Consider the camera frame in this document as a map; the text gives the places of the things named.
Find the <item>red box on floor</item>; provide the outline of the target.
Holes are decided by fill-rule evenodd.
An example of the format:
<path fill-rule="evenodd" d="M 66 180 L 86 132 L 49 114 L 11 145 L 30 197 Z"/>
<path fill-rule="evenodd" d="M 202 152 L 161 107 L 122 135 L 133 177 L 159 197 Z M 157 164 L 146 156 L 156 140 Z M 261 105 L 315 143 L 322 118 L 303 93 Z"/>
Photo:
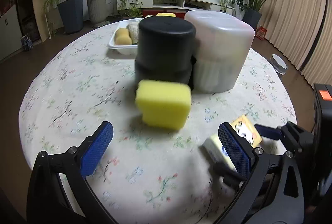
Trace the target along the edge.
<path fill-rule="evenodd" d="M 266 33 L 267 33 L 267 29 L 260 26 L 256 32 L 255 32 L 255 36 L 260 39 L 261 41 L 265 39 L 265 36 L 266 36 Z"/>

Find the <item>white knitted roll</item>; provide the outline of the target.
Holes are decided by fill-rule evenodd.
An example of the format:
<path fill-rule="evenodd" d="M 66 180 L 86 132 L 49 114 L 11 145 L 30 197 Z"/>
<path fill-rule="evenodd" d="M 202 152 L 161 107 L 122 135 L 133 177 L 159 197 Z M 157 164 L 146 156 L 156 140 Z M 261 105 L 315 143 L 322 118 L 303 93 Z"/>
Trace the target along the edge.
<path fill-rule="evenodd" d="M 138 43 L 138 35 L 139 35 L 139 21 L 130 21 L 126 28 L 129 31 L 130 38 L 132 40 L 132 44 Z"/>

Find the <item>plant in ribbed white pot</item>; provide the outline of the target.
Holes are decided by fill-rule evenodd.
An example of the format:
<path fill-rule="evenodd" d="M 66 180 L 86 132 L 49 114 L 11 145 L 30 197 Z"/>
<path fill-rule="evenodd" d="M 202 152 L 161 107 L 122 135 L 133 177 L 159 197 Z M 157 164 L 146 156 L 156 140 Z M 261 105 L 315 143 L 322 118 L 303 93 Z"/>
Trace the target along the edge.
<path fill-rule="evenodd" d="M 99 28 L 106 24 L 106 0 L 87 0 L 87 9 L 91 26 L 93 28 Z"/>

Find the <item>translucent plastic container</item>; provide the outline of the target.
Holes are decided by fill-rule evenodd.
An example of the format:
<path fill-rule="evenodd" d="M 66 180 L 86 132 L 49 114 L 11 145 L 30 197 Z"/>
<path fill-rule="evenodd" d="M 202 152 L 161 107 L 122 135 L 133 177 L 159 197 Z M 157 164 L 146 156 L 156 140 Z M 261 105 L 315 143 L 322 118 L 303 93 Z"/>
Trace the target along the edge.
<path fill-rule="evenodd" d="M 196 28 L 194 88 L 209 94 L 233 89 L 251 48 L 254 29 L 216 11 L 188 11 L 185 20 Z"/>

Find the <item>black cylindrical container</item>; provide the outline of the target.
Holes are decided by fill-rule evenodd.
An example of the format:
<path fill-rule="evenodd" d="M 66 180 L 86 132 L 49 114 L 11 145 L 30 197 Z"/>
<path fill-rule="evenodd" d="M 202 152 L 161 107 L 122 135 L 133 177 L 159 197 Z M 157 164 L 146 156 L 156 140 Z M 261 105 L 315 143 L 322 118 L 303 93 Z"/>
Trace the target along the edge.
<path fill-rule="evenodd" d="M 181 18 L 153 16 L 142 19 L 138 25 L 135 82 L 176 82 L 193 90 L 195 34 L 194 25 Z"/>

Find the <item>white tv console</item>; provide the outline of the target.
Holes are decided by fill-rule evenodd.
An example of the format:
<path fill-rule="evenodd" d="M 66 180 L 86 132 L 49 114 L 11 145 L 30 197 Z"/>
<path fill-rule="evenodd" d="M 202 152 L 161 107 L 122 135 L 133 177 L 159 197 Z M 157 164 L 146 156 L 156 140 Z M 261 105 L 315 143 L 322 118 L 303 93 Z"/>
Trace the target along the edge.
<path fill-rule="evenodd" d="M 126 2 L 116 0 L 114 4 L 117 11 L 128 10 L 136 5 L 140 9 L 206 10 L 236 14 L 236 10 L 231 6 L 223 6 L 207 0 L 126 0 Z"/>

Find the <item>tan gourd sponge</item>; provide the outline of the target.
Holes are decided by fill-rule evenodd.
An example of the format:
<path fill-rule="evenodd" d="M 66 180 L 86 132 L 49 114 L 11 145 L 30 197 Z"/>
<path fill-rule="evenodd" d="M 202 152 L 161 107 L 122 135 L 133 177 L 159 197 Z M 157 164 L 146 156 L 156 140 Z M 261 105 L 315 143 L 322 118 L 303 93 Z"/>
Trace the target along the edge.
<path fill-rule="evenodd" d="M 127 46 L 131 45 L 132 39 L 127 28 L 119 28 L 115 32 L 114 42 L 117 46 Z"/>

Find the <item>grey cylindrical trash bin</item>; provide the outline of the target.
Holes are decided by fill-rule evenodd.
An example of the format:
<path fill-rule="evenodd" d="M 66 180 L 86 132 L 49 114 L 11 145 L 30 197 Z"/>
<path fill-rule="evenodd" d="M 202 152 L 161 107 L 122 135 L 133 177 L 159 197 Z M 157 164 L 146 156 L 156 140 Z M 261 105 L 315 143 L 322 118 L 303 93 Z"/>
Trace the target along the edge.
<path fill-rule="evenodd" d="M 288 69 L 288 66 L 286 65 L 286 63 L 277 54 L 271 55 L 270 63 L 279 76 L 283 76 Z"/>

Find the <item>yellow sponge block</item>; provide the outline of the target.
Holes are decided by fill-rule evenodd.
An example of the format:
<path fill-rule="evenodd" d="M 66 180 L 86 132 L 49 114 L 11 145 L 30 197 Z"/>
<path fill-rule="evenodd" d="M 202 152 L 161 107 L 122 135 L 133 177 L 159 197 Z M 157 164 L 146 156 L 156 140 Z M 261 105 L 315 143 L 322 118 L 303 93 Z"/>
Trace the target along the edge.
<path fill-rule="evenodd" d="M 191 90 L 183 83 L 142 80 L 138 83 L 135 104 L 146 125 L 180 130 L 191 110 Z"/>

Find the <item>yellow tissue pack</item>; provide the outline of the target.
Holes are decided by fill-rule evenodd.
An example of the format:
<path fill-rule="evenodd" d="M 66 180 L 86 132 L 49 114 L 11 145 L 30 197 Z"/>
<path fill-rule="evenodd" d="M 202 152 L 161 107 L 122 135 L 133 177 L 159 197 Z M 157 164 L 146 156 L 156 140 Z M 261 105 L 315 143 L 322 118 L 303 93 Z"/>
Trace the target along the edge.
<path fill-rule="evenodd" d="M 262 138 L 255 126 L 242 115 L 229 126 L 222 123 L 218 133 L 208 137 L 203 147 L 215 163 L 222 161 L 231 170 L 247 177 L 254 162 L 254 157 L 249 156 L 249 146 L 256 148 L 261 141 Z"/>

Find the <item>small plant by console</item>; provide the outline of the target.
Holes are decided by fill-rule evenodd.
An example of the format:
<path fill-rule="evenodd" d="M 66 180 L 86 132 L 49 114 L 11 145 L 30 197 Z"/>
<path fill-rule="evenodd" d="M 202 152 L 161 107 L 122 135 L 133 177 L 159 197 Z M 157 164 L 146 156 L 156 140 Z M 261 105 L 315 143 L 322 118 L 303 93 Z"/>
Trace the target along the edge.
<path fill-rule="evenodd" d="M 236 0 L 220 0 L 221 12 L 236 16 Z"/>

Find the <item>white foam tray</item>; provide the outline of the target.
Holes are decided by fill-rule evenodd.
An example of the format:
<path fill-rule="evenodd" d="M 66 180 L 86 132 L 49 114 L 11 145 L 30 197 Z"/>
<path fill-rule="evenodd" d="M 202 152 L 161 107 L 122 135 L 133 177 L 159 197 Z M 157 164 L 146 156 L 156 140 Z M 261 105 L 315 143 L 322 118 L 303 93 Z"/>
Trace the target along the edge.
<path fill-rule="evenodd" d="M 128 20 L 123 20 L 117 23 L 116 26 L 116 30 L 115 32 L 119 29 L 119 28 L 126 28 L 126 26 L 128 25 L 128 23 L 130 21 L 141 21 L 141 18 L 132 18 L 132 19 L 128 19 Z M 112 50 L 116 50 L 117 52 L 119 52 L 122 55 L 137 55 L 137 49 L 138 49 L 138 43 L 137 44 L 131 44 L 131 45 L 127 45 L 127 46 L 117 46 L 114 42 L 114 37 L 115 37 L 115 32 L 112 35 L 109 43 L 108 43 L 108 47 Z"/>

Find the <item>beige curtain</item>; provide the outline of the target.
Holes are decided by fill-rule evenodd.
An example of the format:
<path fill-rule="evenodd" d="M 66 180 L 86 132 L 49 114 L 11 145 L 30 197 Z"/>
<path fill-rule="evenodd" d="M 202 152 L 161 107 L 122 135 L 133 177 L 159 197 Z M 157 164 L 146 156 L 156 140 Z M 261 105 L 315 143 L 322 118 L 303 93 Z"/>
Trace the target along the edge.
<path fill-rule="evenodd" d="M 259 24 L 309 84 L 331 84 L 331 0 L 267 0 Z"/>

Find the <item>red storage box left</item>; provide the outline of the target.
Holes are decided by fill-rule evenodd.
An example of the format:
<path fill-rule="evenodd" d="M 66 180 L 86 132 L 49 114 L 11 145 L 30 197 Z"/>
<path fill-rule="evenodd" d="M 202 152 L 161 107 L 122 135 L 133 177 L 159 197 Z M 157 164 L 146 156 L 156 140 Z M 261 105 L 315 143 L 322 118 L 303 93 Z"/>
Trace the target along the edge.
<path fill-rule="evenodd" d="M 146 17 L 146 16 L 148 16 L 148 15 L 155 16 L 155 15 L 157 15 L 158 13 L 165 13 L 165 12 L 166 12 L 165 10 L 143 9 L 143 10 L 142 10 L 142 16 L 143 16 L 143 17 Z"/>

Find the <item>blue box on floor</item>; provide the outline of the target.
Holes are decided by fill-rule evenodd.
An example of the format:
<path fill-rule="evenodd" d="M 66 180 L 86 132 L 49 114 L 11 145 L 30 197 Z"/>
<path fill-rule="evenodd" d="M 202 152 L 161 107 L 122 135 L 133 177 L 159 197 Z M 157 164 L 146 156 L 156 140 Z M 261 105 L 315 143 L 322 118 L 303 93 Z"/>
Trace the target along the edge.
<path fill-rule="evenodd" d="M 24 49 L 24 51 L 30 51 L 33 48 L 33 42 L 29 36 L 29 34 L 26 34 L 21 38 L 21 44 Z"/>

